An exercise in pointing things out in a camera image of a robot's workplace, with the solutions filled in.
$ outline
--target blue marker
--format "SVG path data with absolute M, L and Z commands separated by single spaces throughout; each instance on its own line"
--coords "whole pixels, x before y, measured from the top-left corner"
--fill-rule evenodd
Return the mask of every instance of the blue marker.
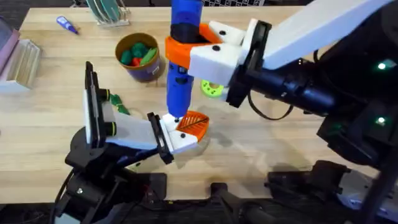
M 64 29 L 69 30 L 75 34 L 79 34 L 77 30 L 72 26 L 72 24 L 67 20 L 67 18 L 60 16 L 57 18 L 58 24 L 60 24 Z

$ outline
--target green pom pom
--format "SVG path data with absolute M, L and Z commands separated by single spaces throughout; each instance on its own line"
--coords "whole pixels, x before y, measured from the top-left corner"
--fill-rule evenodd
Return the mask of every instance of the green pom pom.
M 157 52 L 157 48 L 156 47 L 153 48 L 153 49 L 150 49 L 148 51 L 148 53 L 145 54 L 144 58 L 142 58 L 141 63 L 139 65 L 147 64 L 156 55 L 156 52 Z
M 138 42 L 131 47 L 131 53 L 133 57 L 143 58 L 148 53 L 148 48 L 145 44 Z
M 130 52 L 129 50 L 125 50 L 125 51 L 122 53 L 122 57 L 120 58 L 120 62 L 121 62 L 123 65 L 129 65 L 130 62 L 131 62 L 131 60 L 132 60 L 131 52 Z

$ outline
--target screw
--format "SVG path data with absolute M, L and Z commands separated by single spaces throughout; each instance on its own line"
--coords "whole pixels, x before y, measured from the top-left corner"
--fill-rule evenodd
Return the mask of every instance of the screw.
M 212 49 L 215 50 L 215 51 L 221 50 L 221 48 L 219 47 L 219 45 L 214 45 L 214 46 L 212 47 Z

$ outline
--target table surface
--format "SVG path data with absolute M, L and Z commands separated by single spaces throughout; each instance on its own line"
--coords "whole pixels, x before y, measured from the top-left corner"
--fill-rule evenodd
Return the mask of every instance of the table surface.
M 254 17 L 278 24 L 300 7 L 206 7 L 203 22 L 219 21 L 246 29 Z M 153 35 L 164 59 L 164 39 L 170 32 L 170 8 L 130 8 L 131 25 L 102 29 L 87 8 L 30 9 L 21 27 L 22 38 L 43 50 L 33 90 L 0 96 L 0 203 L 53 201 L 70 171 L 64 163 L 72 136 L 83 125 L 82 89 L 85 62 L 98 72 L 101 88 L 119 94 L 133 116 L 167 112 L 166 73 L 151 83 L 134 81 L 114 57 L 122 37 L 134 32 Z M 63 15 L 79 28 L 80 35 L 63 30 L 55 19 Z M 280 116 L 287 105 L 253 94 L 260 110 Z M 138 172 L 165 172 L 168 199 L 206 198 L 212 182 L 226 182 L 239 197 L 268 197 L 263 187 L 272 170 L 308 170 L 324 159 L 360 167 L 328 149 L 316 136 L 321 118 L 300 110 L 282 121 L 260 118 L 245 101 L 239 109 L 212 100 L 195 80 L 191 110 L 210 117 L 210 127 L 200 148 L 176 156 L 164 165 L 154 156 Z

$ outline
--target orange mesh part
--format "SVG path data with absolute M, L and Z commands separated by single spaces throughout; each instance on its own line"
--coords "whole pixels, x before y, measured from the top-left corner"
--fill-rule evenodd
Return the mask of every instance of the orange mesh part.
M 198 142 L 200 142 L 206 134 L 208 127 L 209 117 L 196 111 L 188 111 L 181 119 L 176 130 L 194 135 L 198 138 Z

